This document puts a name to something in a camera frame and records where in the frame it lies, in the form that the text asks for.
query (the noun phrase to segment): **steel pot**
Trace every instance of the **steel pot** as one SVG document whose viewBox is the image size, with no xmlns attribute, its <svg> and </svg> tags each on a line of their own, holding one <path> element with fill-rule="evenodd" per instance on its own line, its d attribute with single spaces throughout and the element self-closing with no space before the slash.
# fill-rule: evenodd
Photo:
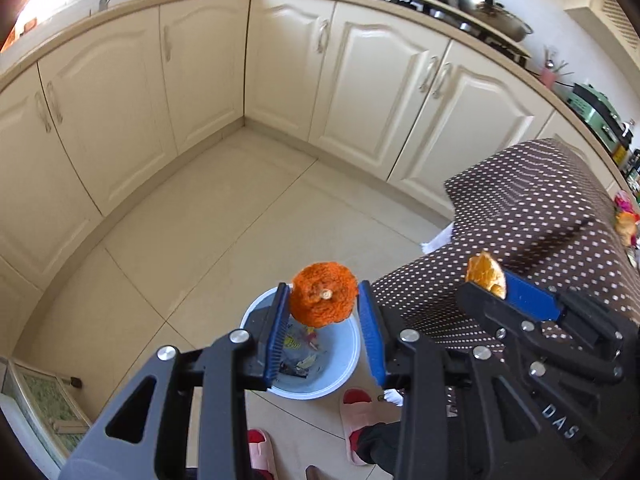
<svg viewBox="0 0 640 480">
<path fill-rule="evenodd" d="M 513 41 L 522 41 L 533 29 L 494 0 L 458 0 L 458 7 Z"/>
</svg>

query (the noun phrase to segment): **pink slipper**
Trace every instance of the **pink slipper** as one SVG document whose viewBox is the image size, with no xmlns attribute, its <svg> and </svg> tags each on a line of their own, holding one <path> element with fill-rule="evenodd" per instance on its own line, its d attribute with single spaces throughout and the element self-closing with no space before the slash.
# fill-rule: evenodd
<svg viewBox="0 0 640 480">
<path fill-rule="evenodd" d="M 352 388 L 344 393 L 340 399 L 340 417 L 342 418 L 342 429 L 344 430 L 344 441 L 347 446 L 347 460 L 353 465 L 370 465 L 364 462 L 355 451 L 351 450 L 351 433 L 361 430 L 365 426 L 373 426 L 377 421 L 373 411 L 373 402 L 354 402 L 353 404 L 345 404 L 344 397 L 350 392 L 362 392 L 367 397 L 364 390 Z"/>
<path fill-rule="evenodd" d="M 251 457 L 251 467 L 253 469 L 261 469 L 268 471 L 273 476 L 273 480 L 278 480 L 276 473 L 276 461 L 273 457 L 273 446 L 271 445 L 271 439 L 266 431 L 260 429 L 253 429 L 249 431 L 257 431 L 264 438 L 264 442 L 258 442 L 257 444 L 249 443 L 249 456 Z"/>
</svg>

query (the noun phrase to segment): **metal bolt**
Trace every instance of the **metal bolt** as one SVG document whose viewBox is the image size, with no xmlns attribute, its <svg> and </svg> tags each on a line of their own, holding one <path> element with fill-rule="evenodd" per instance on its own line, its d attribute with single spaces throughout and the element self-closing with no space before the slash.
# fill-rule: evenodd
<svg viewBox="0 0 640 480">
<path fill-rule="evenodd" d="M 520 324 L 520 328 L 524 330 L 524 332 L 533 332 L 536 326 L 530 321 L 523 321 Z"/>
<path fill-rule="evenodd" d="M 229 334 L 229 339 L 231 339 L 231 342 L 236 344 L 249 341 L 250 337 L 251 334 L 241 328 L 239 328 L 238 330 L 234 330 L 231 334 Z"/>
<path fill-rule="evenodd" d="M 486 346 L 476 346 L 473 350 L 474 357 L 481 361 L 486 361 L 491 357 L 492 352 Z"/>
<path fill-rule="evenodd" d="M 177 353 L 178 351 L 173 346 L 163 346 L 156 352 L 156 355 L 161 361 L 170 361 Z"/>
<path fill-rule="evenodd" d="M 420 334 L 412 328 L 405 328 L 400 333 L 400 339 L 405 343 L 415 343 L 420 339 Z"/>
<path fill-rule="evenodd" d="M 546 374 L 545 365 L 543 365 L 540 361 L 533 361 L 531 366 L 529 367 L 529 374 L 534 377 L 542 377 Z"/>
</svg>

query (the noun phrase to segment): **tile floor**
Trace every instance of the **tile floor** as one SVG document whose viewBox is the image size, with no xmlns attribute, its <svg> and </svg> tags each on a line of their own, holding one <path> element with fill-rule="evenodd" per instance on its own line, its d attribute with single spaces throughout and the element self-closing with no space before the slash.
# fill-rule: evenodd
<svg viewBox="0 0 640 480">
<path fill-rule="evenodd" d="M 79 376 L 95 418 L 163 344 L 187 351 L 235 328 L 246 307 L 306 265 L 336 260 L 375 280 L 420 256 L 435 226 L 354 178 L 247 128 L 201 154 L 132 210 L 94 249 L 16 354 Z M 340 393 L 379 393 L 361 355 L 339 392 L 313 401 L 247 393 L 251 426 L 273 437 L 280 480 L 313 463 L 326 480 L 381 480 L 345 457 Z M 194 415 L 200 393 L 194 396 Z M 384 420 L 398 410 L 376 403 Z M 190 439 L 195 465 L 197 434 Z"/>
</svg>

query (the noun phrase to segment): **brown polka dot fabric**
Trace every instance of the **brown polka dot fabric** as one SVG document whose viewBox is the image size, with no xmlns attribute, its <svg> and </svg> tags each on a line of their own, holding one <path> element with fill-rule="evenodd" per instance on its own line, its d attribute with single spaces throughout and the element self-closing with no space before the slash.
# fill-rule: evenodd
<svg viewBox="0 0 640 480">
<path fill-rule="evenodd" d="M 555 140 L 511 146 L 445 183 L 451 242 L 372 284 L 376 299 L 448 348 L 502 345 L 460 312 L 466 263 L 489 251 L 544 288 L 581 288 L 640 322 L 640 277 L 613 229 L 613 203 L 577 155 Z M 546 336 L 568 339 L 554 323 Z"/>
</svg>

